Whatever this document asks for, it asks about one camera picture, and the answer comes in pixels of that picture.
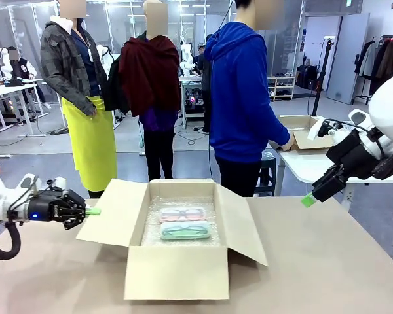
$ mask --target open cardboard box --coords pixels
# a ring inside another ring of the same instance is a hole
[[[316,137],[313,141],[307,138],[311,127],[318,121],[313,116],[279,116],[278,119],[288,131],[294,133],[295,143],[291,150],[329,148],[333,145],[333,139],[328,135],[322,138]],[[270,141],[269,144],[273,149],[279,148],[279,145],[273,141]]]
[[[151,200],[155,197],[213,196],[218,246],[140,246]],[[113,179],[77,239],[128,247],[125,300],[229,299],[228,249],[267,266],[267,259],[246,199],[211,179]]]

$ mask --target white door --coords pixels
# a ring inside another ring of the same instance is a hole
[[[327,98],[351,104],[357,79],[355,58],[364,47],[368,21],[369,14],[343,16]]]

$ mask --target navy shirt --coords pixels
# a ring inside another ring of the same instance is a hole
[[[78,26],[77,29],[83,35],[83,38],[86,39],[86,36],[84,35],[81,26],[80,27]],[[90,96],[99,96],[100,91],[99,91],[98,78],[96,76],[96,70],[94,68],[94,64],[89,57],[89,52],[88,52],[89,47],[73,29],[71,30],[71,36],[74,39],[74,43],[76,44],[77,50],[81,55],[84,66],[86,67],[87,77],[89,78],[89,83],[90,83]]]

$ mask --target gray plaid jacket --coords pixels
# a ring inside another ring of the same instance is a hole
[[[84,31],[84,34],[90,43],[102,95],[107,86],[107,75],[100,62],[96,43],[88,32]],[[47,23],[42,34],[41,69],[45,82],[57,94],[66,98],[85,115],[93,113],[95,106],[86,98],[90,96],[90,83],[81,55],[71,35],[55,22]]]

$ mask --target stool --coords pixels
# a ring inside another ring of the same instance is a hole
[[[260,185],[256,187],[255,193],[270,192],[272,196],[274,196],[276,185],[276,159],[271,152],[262,152],[262,166],[259,176],[261,178]]]

